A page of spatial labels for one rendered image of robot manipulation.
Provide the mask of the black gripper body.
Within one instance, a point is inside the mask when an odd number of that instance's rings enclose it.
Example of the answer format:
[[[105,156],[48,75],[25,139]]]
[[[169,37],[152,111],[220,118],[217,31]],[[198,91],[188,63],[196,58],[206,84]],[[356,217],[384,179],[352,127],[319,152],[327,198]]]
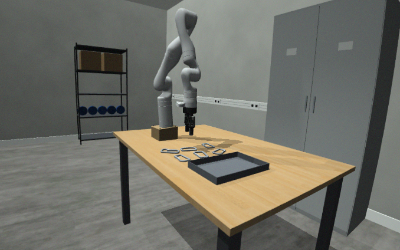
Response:
[[[196,114],[197,107],[196,108],[189,108],[189,107],[183,107],[183,113],[186,114],[186,116],[189,119],[190,122],[190,116],[193,116],[193,114]]]

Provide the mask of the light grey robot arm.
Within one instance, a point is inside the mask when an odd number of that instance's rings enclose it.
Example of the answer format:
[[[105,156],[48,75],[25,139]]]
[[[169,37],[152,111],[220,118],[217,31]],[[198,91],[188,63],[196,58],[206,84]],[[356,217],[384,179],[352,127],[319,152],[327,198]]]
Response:
[[[179,36],[169,44],[153,83],[155,90],[162,91],[162,94],[158,97],[159,127],[161,128],[173,126],[172,80],[170,77],[167,77],[167,74],[177,65],[181,55],[183,56],[183,63],[190,68],[184,68],[181,72],[184,98],[183,102],[177,101],[176,106],[197,107],[197,88],[191,86],[190,83],[197,82],[201,78],[201,71],[196,61],[195,47],[190,39],[197,18],[196,13],[184,8],[178,9],[175,15]]]

